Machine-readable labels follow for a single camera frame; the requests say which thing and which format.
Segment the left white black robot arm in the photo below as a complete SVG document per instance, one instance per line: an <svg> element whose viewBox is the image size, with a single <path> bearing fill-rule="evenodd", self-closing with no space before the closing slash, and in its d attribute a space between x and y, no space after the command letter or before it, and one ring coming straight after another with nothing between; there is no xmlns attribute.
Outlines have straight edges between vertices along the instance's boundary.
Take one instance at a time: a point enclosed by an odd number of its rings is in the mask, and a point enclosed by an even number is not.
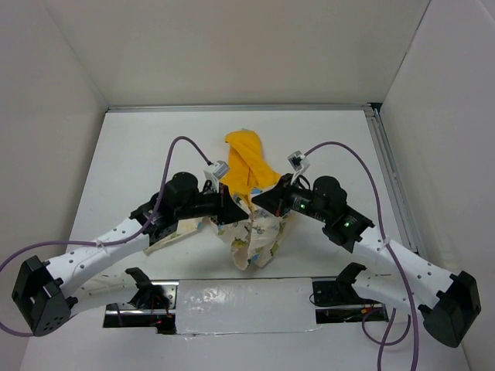
<svg viewBox="0 0 495 371"><path fill-rule="evenodd" d="M179 172L105 235L49 260L24 260L12 300L29 326L28 335L48 335L67 322L85 300L81 290L92 277L175 233L179 221L204 217L223 226L246 220L248 214L232 200L226 185L206 181L199 190L194 175Z"/></svg>

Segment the yellow cream dinosaur print jacket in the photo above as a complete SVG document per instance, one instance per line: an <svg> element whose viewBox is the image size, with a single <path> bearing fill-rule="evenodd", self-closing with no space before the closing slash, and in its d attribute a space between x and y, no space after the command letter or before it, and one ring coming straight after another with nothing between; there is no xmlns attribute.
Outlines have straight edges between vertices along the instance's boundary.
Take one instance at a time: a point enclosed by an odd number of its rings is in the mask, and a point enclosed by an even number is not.
<svg viewBox="0 0 495 371"><path fill-rule="evenodd" d="M145 225L150 254L166 244L196 232L208 222L230 248L241 271L264 267L275 256L290 227L290 213L270 213L254 204L255 196L272 189L281 179L265 161L261 139L242 129L226 135L228 171L203 186L188 172L175 174L132 218Z"/></svg>

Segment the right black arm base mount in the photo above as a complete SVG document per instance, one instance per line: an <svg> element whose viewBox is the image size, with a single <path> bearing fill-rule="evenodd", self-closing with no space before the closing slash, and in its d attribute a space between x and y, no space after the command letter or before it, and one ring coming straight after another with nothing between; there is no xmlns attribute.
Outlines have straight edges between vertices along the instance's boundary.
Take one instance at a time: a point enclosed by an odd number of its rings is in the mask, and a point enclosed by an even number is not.
<svg viewBox="0 0 495 371"><path fill-rule="evenodd" d="M312 293L309 301L315 307L316 323L358 323L365 316L366 321L387 322L384 306L371 299L360 297L352 288L357 275L365 271L362 264L351 263L336 277L312 280Z"/></svg>

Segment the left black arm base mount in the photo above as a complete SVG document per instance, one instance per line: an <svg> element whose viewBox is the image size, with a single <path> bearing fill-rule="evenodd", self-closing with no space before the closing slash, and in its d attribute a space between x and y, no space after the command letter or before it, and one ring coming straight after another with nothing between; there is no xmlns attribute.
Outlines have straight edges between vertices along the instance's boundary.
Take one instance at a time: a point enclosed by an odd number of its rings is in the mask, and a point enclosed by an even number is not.
<svg viewBox="0 0 495 371"><path fill-rule="evenodd" d="M105 308L103 328L153 328L161 335L176 334L178 281L153 281L137 267L125 270L132 297Z"/></svg>

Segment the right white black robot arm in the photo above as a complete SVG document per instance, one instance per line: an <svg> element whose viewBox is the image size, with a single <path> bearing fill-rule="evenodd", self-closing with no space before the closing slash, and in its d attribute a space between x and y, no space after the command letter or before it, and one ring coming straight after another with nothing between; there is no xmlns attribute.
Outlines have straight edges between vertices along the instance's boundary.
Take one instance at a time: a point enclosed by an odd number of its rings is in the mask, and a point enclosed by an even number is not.
<svg viewBox="0 0 495 371"><path fill-rule="evenodd" d="M323 234L353 256L337 285L346 303L359 298L422 317L426 332L451 348L460 345L481 312L476 279L438 267L397 241L383 237L378 226L347 204L347 192L331 176L320 176L311 189L278 184L252 201L275 216L294 211L324 224Z"/></svg>

